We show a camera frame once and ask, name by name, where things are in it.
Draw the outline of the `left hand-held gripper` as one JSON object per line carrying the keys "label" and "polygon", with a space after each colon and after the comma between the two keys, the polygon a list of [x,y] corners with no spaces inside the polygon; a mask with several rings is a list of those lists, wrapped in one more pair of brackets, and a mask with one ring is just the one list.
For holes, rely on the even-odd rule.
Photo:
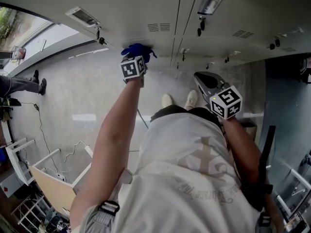
{"label": "left hand-held gripper", "polygon": [[133,78],[141,77],[141,87],[144,87],[144,75],[146,74],[147,66],[143,56],[125,56],[120,63],[120,68],[125,83],[128,83]]}

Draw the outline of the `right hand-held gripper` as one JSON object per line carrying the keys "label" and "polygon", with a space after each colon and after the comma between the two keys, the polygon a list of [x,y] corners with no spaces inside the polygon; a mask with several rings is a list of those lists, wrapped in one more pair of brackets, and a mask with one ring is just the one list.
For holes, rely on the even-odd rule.
{"label": "right hand-held gripper", "polygon": [[218,74],[195,72],[194,80],[207,102],[207,107],[215,115],[227,120],[241,111],[241,94]]}

